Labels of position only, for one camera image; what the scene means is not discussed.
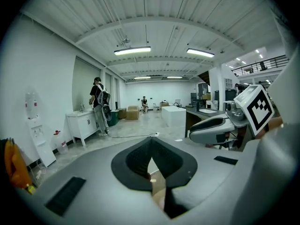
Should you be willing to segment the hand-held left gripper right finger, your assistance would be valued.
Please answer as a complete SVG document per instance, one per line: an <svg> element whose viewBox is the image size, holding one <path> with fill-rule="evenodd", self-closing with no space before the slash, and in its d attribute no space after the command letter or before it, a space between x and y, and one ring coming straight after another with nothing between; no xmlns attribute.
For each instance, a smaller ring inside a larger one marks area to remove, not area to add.
<svg viewBox="0 0 300 225"><path fill-rule="evenodd" d="M242 152L209 149L153 137L152 148L180 165L165 181L165 212L151 214L153 225L232 225L235 207L249 178L249 147Z"/></svg>

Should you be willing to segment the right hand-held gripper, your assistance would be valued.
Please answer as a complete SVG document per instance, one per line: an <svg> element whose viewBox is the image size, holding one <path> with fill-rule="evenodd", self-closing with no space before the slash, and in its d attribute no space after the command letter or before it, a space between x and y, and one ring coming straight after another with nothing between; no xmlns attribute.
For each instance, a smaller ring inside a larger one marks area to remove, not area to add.
<svg viewBox="0 0 300 225"><path fill-rule="evenodd" d="M216 115L194 124L189 138L195 143L223 144L229 133L236 131L233 150L242 150L246 143L260 132L269 130L269 121L275 114L270 98L260 84L247 86L226 105L226 115Z"/></svg>

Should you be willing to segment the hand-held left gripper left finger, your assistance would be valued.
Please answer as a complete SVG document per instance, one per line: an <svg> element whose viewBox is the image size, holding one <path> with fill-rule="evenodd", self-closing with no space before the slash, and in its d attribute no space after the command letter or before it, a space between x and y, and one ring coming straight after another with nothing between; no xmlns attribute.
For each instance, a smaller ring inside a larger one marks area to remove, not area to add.
<svg viewBox="0 0 300 225"><path fill-rule="evenodd" d="M50 225L166 225L169 217L156 205L151 192L132 190L120 183L112 159L142 139L87 152L49 177L33 195L18 189L22 202L44 224ZM62 216L47 202L72 178L85 183Z"/></svg>

